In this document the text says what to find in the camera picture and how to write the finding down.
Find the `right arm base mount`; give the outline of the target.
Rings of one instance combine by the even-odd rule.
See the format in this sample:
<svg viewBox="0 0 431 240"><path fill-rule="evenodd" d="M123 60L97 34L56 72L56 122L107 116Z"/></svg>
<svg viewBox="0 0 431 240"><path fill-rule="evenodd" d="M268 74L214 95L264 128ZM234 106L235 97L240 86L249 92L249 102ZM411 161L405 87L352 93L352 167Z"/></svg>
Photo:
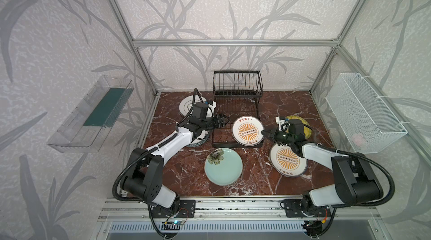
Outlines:
<svg viewBox="0 0 431 240"><path fill-rule="evenodd" d="M326 220L332 216L328 206L315 206L311 201L302 199L287 199L279 203L287 218L311 218Z"/></svg>

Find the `small white orange sunburst plate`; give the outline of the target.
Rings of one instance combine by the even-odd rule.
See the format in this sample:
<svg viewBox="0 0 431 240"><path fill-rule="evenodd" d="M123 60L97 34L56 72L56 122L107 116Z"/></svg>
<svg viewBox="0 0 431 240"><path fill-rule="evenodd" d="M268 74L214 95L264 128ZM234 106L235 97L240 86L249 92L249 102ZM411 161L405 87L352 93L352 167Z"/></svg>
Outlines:
<svg viewBox="0 0 431 240"><path fill-rule="evenodd" d="M243 146L257 146L264 140L262 122L253 116L241 116L232 124L232 135L235 141Z"/></svg>

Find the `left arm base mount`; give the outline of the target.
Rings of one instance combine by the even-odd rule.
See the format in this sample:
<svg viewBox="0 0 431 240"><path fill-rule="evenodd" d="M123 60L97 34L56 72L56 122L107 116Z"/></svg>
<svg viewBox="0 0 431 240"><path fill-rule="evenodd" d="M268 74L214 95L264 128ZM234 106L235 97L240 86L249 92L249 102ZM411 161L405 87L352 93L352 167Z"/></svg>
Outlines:
<svg viewBox="0 0 431 240"><path fill-rule="evenodd" d="M169 207L151 206L150 212L154 218L193 218L196 211L195 200L177 200Z"/></svg>

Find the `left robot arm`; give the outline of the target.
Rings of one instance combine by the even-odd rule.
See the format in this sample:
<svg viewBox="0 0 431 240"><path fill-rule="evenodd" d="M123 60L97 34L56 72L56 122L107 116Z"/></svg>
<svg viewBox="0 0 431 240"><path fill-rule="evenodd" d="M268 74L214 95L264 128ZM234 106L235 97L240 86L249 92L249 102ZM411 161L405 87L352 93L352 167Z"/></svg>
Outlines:
<svg viewBox="0 0 431 240"><path fill-rule="evenodd" d="M126 167L115 179L112 195L118 201L143 202L176 211L180 196L163 185L163 168L184 147L195 141L202 132L225 127L229 117L215 113L214 101L203 101L194 89L193 105L184 118L175 124L174 131L147 149L132 151Z"/></svg>

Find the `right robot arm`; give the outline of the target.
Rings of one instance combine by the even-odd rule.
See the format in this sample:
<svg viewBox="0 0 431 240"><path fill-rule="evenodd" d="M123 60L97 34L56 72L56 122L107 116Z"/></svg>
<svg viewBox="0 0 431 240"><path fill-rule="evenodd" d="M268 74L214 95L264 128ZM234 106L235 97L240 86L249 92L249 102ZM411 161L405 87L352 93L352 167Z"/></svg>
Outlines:
<svg viewBox="0 0 431 240"><path fill-rule="evenodd" d="M332 149L315 143L306 137L305 129L314 130L299 119L284 119L278 120L275 128L261 131L266 139L276 145L287 146L298 157L314 161L332 171L332 185L312 189L303 196L303 211L323 206L379 206L393 198L395 181L382 165L362 153Z"/></svg>

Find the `yellow green woven plate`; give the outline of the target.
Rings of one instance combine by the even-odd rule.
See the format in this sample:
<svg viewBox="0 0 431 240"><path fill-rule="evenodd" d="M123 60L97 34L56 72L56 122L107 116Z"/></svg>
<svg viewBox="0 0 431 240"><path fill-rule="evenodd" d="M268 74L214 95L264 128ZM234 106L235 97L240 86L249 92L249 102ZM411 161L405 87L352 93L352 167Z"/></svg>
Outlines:
<svg viewBox="0 0 431 240"><path fill-rule="evenodd" d="M289 115L289 116L285 117L286 121L292 120L292 119L300 120L304 124L305 138L309 139L313 133L312 129L309 128L309 123L304 118L297 116L297 115Z"/></svg>

